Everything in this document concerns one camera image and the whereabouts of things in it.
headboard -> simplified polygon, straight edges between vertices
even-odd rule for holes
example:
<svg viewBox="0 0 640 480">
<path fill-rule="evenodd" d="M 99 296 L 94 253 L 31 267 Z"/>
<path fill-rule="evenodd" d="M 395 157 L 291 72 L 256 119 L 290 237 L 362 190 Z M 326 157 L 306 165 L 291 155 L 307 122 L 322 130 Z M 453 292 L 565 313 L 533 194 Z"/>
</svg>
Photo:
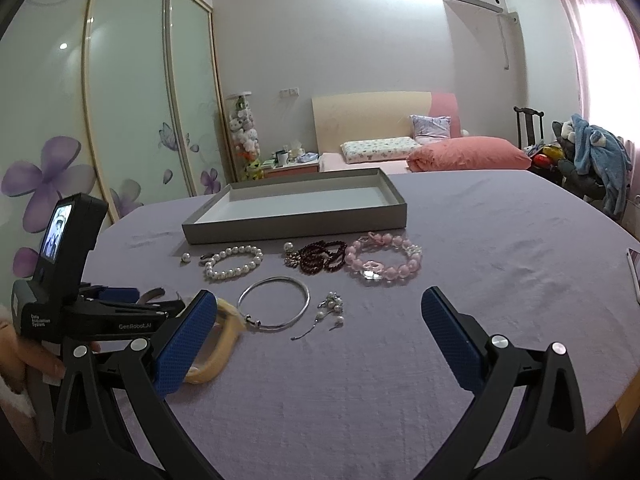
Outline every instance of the headboard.
<svg viewBox="0 0 640 480">
<path fill-rule="evenodd" d="M 388 139 L 412 134 L 410 115 L 451 117 L 451 137 L 460 137 L 458 101 L 434 92 L 368 92 L 312 99 L 318 152 L 340 153 L 347 140 Z"/>
</svg>

smartphone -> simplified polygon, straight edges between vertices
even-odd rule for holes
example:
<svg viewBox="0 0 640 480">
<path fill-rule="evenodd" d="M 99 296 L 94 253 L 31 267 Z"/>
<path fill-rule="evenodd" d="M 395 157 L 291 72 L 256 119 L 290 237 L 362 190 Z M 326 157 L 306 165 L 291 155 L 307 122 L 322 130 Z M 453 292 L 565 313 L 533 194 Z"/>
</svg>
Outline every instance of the smartphone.
<svg viewBox="0 0 640 480">
<path fill-rule="evenodd" d="M 640 282 L 638 282 L 638 274 L 640 274 L 640 253 L 629 249 L 626 251 L 626 259 L 629 261 L 631 274 L 634 277 L 634 287 L 636 289 L 636 300 L 640 303 Z"/>
</svg>

finger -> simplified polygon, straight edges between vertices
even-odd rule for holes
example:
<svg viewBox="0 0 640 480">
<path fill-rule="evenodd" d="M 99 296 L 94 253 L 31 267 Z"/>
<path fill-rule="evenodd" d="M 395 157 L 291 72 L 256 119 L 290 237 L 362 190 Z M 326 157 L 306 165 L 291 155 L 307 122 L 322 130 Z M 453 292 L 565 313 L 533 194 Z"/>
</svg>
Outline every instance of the finger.
<svg viewBox="0 0 640 480">
<path fill-rule="evenodd" d="M 36 370 L 57 379 L 65 376 L 65 365 L 41 344 L 18 336 L 15 340 L 15 352 L 18 357 Z"/>
</svg>

purple tablecloth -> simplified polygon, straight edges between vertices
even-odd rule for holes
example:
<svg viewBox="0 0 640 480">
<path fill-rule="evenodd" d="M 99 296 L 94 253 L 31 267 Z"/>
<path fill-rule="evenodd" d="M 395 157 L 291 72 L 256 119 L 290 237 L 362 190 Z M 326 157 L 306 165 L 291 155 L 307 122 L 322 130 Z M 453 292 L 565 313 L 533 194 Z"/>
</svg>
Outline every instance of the purple tablecloth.
<svg viewBox="0 0 640 480">
<path fill-rule="evenodd" d="M 588 430 L 638 371 L 640 307 L 625 251 L 640 251 L 640 244 L 618 225 L 525 171 L 391 179 L 408 203 L 406 233 L 425 254 L 407 283 L 367 286 L 345 270 L 302 276 L 284 266 L 284 240 L 256 240 L 265 254 L 258 269 L 209 286 L 196 262 L 180 265 L 184 251 L 197 259 L 225 248 L 189 247 L 184 239 L 181 222 L 208 197 L 145 206 L 98 238 L 84 273 L 94 283 L 164 286 L 182 296 L 209 288 L 233 304 L 268 276 L 294 276 L 309 286 L 312 305 L 296 325 L 243 334 L 214 382 L 185 385 L 167 399 L 225 479 L 412 479 L 471 400 L 420 316 L 420 297 L 431 285 L 489 334 L 533 349 L 563 342 Z M 359 235 L 335 238 L 351 242 Z M 317 239 L 293 242 L 301 247 Z M 402 261 L 393 252 L 380 259 Z M 228 261 L 223 268 L 244 258 Z M 312 325 L 316 305 L 331 290 L 344 299 L 344 327 L 329 332 L 327 318 L 304 339 L 290 341 Z M 264 322 L 282 322 L 301 301 L 294 287 L 272 284 L 243 306 Z M 157 463 L 130 407 L 122 409 L 142 456 Z M 501 448 L 515 410 L 512 402 L 486 460 Z"/>
</svg>

silver screw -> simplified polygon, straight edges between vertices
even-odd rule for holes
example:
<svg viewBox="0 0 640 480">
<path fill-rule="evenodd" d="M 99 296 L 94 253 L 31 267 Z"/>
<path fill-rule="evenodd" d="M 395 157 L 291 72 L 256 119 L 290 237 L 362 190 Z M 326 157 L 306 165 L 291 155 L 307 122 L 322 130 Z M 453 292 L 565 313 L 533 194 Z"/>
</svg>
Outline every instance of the silver screw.
<svg viewBox="0 0 640 480">
<path fill-rule="evenodd" d="M 74 349 L 74 357 L 84 357 L 86 355 L 86 346 L 77 346 Z"/>
<path fill-rule="evenodd" d="M 562 343 L 553 343 L 551 345 L 551 349 L 558 355 L 566 354 L 566 346 L 564 346 Z"/>
<path fill-rule="evenodd" d="M 491 344 L 496 348 L 507 348 L 507 346 L 509 346 L 509 340 L 503 335 L 494 335 L 491 338 Z"/>
<path fill-rule="evenodd" d="M 146 348 L 146 339 L 142 339 L 141 337 L 138 339 L 134 339 L 131 342 L 131 349 L 134 352 L 140 352 Z"/>
</svg>

